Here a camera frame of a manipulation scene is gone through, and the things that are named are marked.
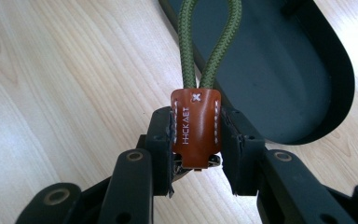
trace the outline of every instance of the wood grain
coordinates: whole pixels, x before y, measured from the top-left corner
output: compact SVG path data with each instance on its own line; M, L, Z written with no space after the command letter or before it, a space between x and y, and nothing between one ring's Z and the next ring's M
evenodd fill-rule
M327 186L358 184L358 0L316 2L351 57L347 119L295 152ZM111 175L154 110L181 88L177 39L157 0L0 1L0 223L42 188L82 189ZM234 197L220 168L155 199L156 223L259 223L255 198Z

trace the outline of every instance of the brown leather sleeve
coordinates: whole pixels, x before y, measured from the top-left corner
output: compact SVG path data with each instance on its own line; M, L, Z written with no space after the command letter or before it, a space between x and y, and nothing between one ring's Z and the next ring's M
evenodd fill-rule
M173 152L188 169L208 168L208 159L220 151L220 92L181 89L171 95L174 119Z

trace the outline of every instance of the metal ring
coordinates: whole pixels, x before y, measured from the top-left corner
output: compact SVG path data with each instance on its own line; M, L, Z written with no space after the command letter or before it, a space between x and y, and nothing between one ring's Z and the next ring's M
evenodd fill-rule
M139 161L144 157L144 154L141 152L135 151L127 154L127 160L128 161Z
M46 205L56 205L62 203L69 197L70 194L71 192L69 189L54 189L45 196L43 203Z
M292 160L292 156L290 156L287 153L284 152L275 152L274 156L276 159L280 160L280 161L291 161Z

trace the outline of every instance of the olive green paracord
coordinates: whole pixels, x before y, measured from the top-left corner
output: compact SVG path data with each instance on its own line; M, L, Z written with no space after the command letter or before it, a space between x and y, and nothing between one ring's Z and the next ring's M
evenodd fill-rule
M182 64L183 85L185 89L197 88L194 70L193 41L191 37L191 18L198 0L184 0L179 12L179 48ZM229 45L240 28L242 15L241 0L228 0L228 20L223 33L213 48L200 80L200 88L212 89L214 77Z

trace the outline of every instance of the black case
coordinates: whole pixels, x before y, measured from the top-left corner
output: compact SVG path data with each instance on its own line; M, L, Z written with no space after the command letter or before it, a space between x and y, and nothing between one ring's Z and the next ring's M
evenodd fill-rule
M182 0L159 0L173 27ZM227 1L199 1L195 62L202 70L227 20ZM269 141L298 145L333 131L354 95L351 61L310 0L242 0L236 39L217 74L224 105L239 109Z

